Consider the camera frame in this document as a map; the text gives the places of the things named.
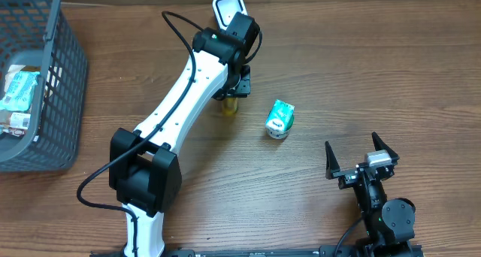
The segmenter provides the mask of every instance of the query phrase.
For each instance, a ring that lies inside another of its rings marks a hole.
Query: green and white packaging
[[[39,74],[40,72],[27,71],[16,73],[5,96],[0,101],[0,110],[21,112],[29,110]]]
[[[287,137],[294,123],[294,106],[276,100],[268,119],[265,121],[265,129],[269,136],[275,139]]]

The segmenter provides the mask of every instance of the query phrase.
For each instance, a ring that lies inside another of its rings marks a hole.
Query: black cable
[[[249,58],[246,59],[246,62],[244,64],[249,63],[250,61],[252,61],[254,59],[254,57],[256,57],[257,52],[261,48],[261,44],[262,44],[262,31],[259,30],[259,43],[257,44],[256,51],[254,51],[254,53],[251,56],[249,56]]]
[[[362,217],[356,220],[348,229],[347,231],[343,234],[343,236],[340,238],[339,242],[337,242],[336,249],[334,253],[332,254],[333,257],[337,257],[337,251],[340,248],[340,245],[344,242],[344,239],[355,229],[355,227],[362,221]]]
[[[187,23],[193,25],[194,27],[196,27],[197,29],[199,30],[203,30],[203,28],[201,28],[199,25],[193,23],[193,21],[191,20],[188,20],[187,18],[185,17],[182,17],[181,15],[178,15],[176,13],[172,13],[172,12],[169,12],[169,11],[163,11],[162,12],[162,17],[164,18],[165,22],[171,27],[171,29],[174,31],[174,33],[179,37],[179,39],[182,41],[182,43],[186,46],[187,50],[189,51],[189,55],[190,55],[190,58],[192,60],[192,74],[189,78],[189,82],[187,83],[187,86],[186,88],[183,90],[182,92],[182,95],[180,95],[179,99],[177,99],[177,102],[175,102],[174,106],[168,111],[168,113],[164,116],[164,118],[162,119],[162,121],[160,121],[159,124],[156,125],[156,127],[152,130],[152,132],[150,132],[150,134],[148,134],[140,143],[138,143],[137,145],[133,146],[130,150],[126,151],[125,153],[123,153],[122,155],[120,155],[119,157],[117,157],[116,159],[114,159],[112,162],[109,162],[107,163],[106,165],[104,165],[104,167],[102,168],[99,168],[97,171],[95,171],[93,174],[90,174],[79,186],[78,186],[78,189],[77,189],[77,199],[79,200],[79,202],[81,202],[82,204],[85,204],[86,206],[88,207],[94,207],[94,208],[101,208],[101,209],[108,209],[108,210],[116,210],[116,211],[122,211],[124,213],[127,213],[128,215],[130,215],[132,217],[131,221],[134,223],[134,237],[133,237],[133,247],[134,249],[132,250],[132,252],[134,253],[134,256],[137,257],[137,251],[138,251],[138,248],[137,248],[137,232],[138,232],[138,221],[137,221],[137,217],[135,215],[134,212],[132,212],[131,210],[129,209],[126,209],[124,207],[120,207],[120,206],[114,206],[114,205],[108,205],[108,204],[96,204],[96,203],[92,203],[90,201],[87,201],[86,199],[84,199],[82,197],[82,191],[83,191],[83,188],[85,188],[85,186],[90,183],[92,180],[94,180],[98,175],[100,175],[101,173],[103,173],[104,171],[106,171],[108,168],[110,168],[112,165],[116,164],[117,162],[123,160],[125,157],[127,156],[130,156],[131,154],[133,153],[136,153],[137,150],[139,148],[141,148],[146,142],[148,142],[155,134],[157,134],[158,131],[160,131],[163,127],[163,125],[165,124],[165,122],[167,122],[167,120],[169,119],[169,117],[172,115],[172,113],[177,109],[177,107],[179,107],[180,103],[182,102],[182,100],[186,97],[186,94],[187,92],[189,91],[190,89],[190,86],[194,83],[194,80],[195,80],[195,72],[196,72],[196,64],[195,64],[195,57],[194,57],[194,52],[192,51],[192,48],[190,47],[189,43],[187,43],[186,39],[180,34],[180,32],[175,28],[175,26],[171,23],[171,21],[167,18],[167,15],[171,15],[173,17],[176,17],[176,18],[179,18],[181,20],[184,20],[186,21]]]

